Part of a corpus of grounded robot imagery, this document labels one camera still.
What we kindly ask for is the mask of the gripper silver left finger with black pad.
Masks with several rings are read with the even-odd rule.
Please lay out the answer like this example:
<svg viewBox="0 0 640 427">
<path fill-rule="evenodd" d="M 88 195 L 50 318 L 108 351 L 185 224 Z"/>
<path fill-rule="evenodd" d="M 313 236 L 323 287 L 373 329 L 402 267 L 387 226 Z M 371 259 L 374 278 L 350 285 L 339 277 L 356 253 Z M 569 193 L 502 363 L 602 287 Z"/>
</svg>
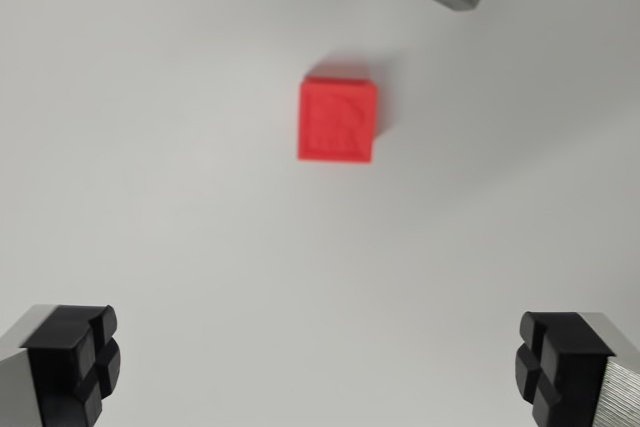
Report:
<svg viewBox="0 0 640 427">
<path fill-rule="evenodd" d="M 1 336 L 1 424 L 89 427 L 116 388 L 113 307 L 34 305 Z"/>
</svg>

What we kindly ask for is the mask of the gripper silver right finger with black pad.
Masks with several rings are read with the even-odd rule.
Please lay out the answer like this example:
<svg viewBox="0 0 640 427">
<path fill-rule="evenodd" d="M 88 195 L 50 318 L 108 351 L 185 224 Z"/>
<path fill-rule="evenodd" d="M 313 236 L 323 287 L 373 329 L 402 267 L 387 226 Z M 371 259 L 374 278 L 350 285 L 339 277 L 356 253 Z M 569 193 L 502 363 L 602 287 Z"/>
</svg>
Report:
<svg viewBox="0 0 640 427">
<path fill-rule="evenodd" d="M 541 427 L 637 426 L 639 349 L 602 313 L 523 314 L 515 379 Z"/>
</svg>

